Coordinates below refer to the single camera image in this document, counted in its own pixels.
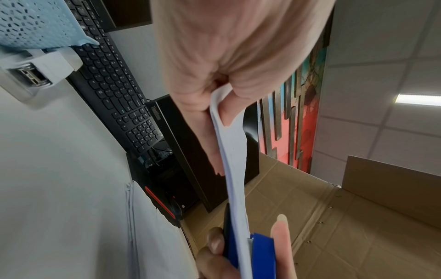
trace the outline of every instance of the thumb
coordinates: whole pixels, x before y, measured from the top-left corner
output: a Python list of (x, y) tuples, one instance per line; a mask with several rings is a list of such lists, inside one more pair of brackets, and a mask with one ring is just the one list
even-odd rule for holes
[(230, 126), (236, 116), (257, 100), (241, 97), (234, 90), (219, 104), (219, 117), (224, 126)]
[(271, 237), (274, 239), (274, 250), (276, 252), (277, 279), (297, 279), (291, 250), (288, 220), (285, 215), (280, 214), (277, 216), (277, 221), (271, 228)]

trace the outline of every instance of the hand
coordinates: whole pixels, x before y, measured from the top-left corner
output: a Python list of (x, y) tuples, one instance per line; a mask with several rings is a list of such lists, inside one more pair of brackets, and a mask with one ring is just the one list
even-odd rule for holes
[(165, 86), (224, 175), (208, 112), (211, 92), (230, 82), (219, 104), (229, 126), (280, 86), (307, 57), (335, 0), (152, 0)]
[[(281, 214), (271, 228), (276, 251), (277, 279), (297, 279), (294, 269), (291, 239), (286, 216)], [(221, 228), (212, 228), (208, 233), (208, 246), (196, 257), (196, 266), (201, 279), (240, 279), (240, 273), (222, 256), (225, 241)]]

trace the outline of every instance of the ceiling light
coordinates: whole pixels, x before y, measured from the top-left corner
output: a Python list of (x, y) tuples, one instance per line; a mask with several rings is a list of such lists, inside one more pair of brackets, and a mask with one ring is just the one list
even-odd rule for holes
[(395, 103), (441, 106), (441, 96), (398, 94)]

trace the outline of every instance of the black keyboard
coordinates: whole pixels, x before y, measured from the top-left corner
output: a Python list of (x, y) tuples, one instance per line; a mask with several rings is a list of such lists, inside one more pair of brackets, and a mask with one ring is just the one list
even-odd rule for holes
[(163, 138), (145, 106), (146, 99), (96, 11), (84, 0), (65, 1), (87, 36), (100, 43), (73, 47), (83, 66), (69, 82), (121, 146), (141, 155)]

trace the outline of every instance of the light blue perforated basket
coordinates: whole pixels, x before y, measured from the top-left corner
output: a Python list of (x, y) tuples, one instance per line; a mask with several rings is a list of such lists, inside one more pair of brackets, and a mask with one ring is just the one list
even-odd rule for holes
[(64, 0), (0, 0), (0, 45), (45, 49), (88, 43), (98, 45)]

